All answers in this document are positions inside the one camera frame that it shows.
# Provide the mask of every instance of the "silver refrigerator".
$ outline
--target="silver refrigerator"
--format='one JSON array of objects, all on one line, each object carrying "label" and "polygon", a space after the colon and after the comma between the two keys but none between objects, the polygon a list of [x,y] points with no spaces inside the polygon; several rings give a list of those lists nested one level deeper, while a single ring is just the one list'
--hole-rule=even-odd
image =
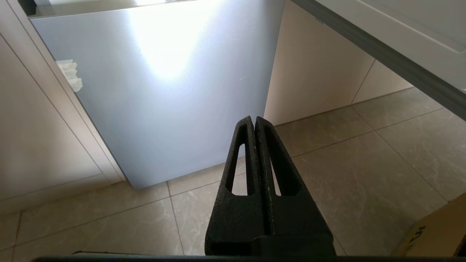
[{"label": "silver refrigerator", "polygon": [[263,116],[284,4],[159,2],[30,17],[55,60],[76,62],[76,95],[135,188],[225,162],[236,122]]}]

